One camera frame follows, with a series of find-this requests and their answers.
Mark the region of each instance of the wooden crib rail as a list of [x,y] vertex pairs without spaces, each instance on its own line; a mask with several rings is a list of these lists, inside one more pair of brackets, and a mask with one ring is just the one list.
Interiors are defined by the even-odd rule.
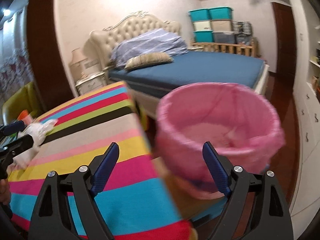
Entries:
[[204,51],[231,53],[245,55],[248,57],[256,57],[256,46],[254,40],[252,40],[251,46],[215,42],[193,42],[191,43],[191,46],[204,47]]

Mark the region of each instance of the wall socket panel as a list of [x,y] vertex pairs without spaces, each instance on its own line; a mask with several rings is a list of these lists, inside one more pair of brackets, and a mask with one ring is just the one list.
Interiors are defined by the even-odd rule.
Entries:
[[89,67],[92,67],[97,64],[99,64],[99,60],[95,59],[95,60],[92,60],[92,61],[85,63],[84,66],[85,66],[85,68],[89,68]]

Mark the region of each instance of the pink plastic bag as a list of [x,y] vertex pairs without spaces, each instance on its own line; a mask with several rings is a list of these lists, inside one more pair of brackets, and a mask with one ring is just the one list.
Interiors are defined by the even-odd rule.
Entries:
[[157,127],[157,155],[180,186],[201,199],[217,197],[202,157],[206,141],[252,173],[263,171],[285,143],[274,107],[239,84],[194,83],[173,90],[160,100]]

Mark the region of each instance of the striped pillow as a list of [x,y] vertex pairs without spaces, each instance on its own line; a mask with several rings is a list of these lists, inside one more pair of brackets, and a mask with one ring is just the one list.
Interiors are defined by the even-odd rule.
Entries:
[[172,61],[173,61],[173,58],[170,57],[165,52],[153,52],[153,53],[142,54],[140,56],[129,59],[124,69],[133,70],[136,68],[143,68],[143,67],[170,63]]

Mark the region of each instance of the human hand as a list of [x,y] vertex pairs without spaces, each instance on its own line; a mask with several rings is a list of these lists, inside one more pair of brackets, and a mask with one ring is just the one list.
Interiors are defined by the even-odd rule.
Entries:
[[7,179],[0,180],[0,202],[8,205],[11,201],[10,185]]

